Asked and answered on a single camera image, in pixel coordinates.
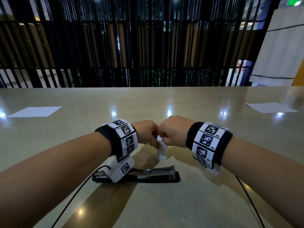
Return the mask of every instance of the person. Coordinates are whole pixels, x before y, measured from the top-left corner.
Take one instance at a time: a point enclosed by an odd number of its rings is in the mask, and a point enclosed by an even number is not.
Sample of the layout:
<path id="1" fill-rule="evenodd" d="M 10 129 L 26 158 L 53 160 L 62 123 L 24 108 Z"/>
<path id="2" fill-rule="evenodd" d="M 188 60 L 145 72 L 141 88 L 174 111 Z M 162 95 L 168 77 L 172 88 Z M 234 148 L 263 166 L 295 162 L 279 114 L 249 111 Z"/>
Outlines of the person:
<path id="1" fill-rule="evenodd" d="M 139 143 L 156 149 L 160 135 L 166 145 L 186 147 L 194 121 L 170 116 L 160 126 L 132 123 Z M 33 227 L 62 202 L 111 153 L 110 141 L 98 132 L 38 153 L 0 172 L 0 227 Z M 232 137 L 222 165 L 238 176 L 294 227 L 304 226 L 304 165 Z"/>

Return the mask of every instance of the person's left hand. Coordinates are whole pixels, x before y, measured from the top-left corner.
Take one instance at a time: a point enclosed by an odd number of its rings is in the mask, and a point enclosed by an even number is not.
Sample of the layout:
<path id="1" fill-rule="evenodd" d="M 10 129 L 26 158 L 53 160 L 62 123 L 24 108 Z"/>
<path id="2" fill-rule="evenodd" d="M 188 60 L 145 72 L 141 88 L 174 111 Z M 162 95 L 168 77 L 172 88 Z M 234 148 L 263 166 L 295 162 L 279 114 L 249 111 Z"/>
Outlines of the person's left hand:
<path id="1" fill-rule="evenodd" d="M 152 120 L 131 123 L 137 131 L 138 143 L 147 144 L 156 149 L 163 149 L 163 146 L 157 141 L 158 125 Z"/>

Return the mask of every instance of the green exit sign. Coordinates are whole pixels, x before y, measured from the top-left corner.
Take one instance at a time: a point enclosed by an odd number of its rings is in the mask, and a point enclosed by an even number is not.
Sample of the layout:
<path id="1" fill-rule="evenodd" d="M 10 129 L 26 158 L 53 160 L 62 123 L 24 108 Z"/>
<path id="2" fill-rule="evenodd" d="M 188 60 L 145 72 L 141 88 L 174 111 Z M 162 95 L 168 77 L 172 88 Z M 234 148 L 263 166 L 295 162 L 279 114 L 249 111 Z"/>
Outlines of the green exit sign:
<path id="1" fill-rule="evenodd" d="M 297 5 L 299 5 L 301 2 L 302 2 L 302 0 L 288 0 L 286 5 L 288 5 L 288 6 L 291 6 L 291 5 L 297 6 Z"/>

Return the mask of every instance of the person's right hand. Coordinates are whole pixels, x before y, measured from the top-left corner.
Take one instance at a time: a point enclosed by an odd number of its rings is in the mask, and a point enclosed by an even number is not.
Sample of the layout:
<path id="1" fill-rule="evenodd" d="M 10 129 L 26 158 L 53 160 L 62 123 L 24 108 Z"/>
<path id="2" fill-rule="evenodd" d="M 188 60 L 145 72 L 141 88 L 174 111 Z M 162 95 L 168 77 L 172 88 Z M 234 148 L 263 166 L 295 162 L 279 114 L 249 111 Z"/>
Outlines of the person's right hand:
<path id="1" fill-rule="evenodd" d="M 159 126 L 158 133 L 166 145 L 186 147 L 187 133 L 194 123 L 189 118 L 170 116 Z"/>

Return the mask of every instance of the table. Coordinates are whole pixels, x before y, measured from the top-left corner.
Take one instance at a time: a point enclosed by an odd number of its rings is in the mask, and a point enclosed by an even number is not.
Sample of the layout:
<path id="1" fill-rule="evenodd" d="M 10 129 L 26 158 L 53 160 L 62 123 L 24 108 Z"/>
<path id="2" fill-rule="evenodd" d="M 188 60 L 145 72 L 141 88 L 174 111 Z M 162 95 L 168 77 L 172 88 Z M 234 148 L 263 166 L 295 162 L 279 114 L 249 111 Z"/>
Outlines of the table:
<path id="1" fill-rule="evenodd" d="M 261 114 L 245 105 L 267 102 L 298 112 Z M 304 164 L 303 102 L 304 87 L 0 89 L 0 171 L 112 119 L 152 119 L 161 124 L 170 115 L 224 125 L 238 138 Z M 30 106 L 63 107 L 44 118 L 4 116 Z M 260 227 L 243 189 L 227 170 L 211 175 L 184 148 L 169 147 L 165 161 L 157 160 L 156 150 L 148 145 L 139 145 L 132 155 L 137 168 L 174 165 L 181 182 L 90 180 L 56 227 Z M 291 227 L 245 187 L 266 227 Z M 35 228 L 51 227 L 73 194 Z"/>

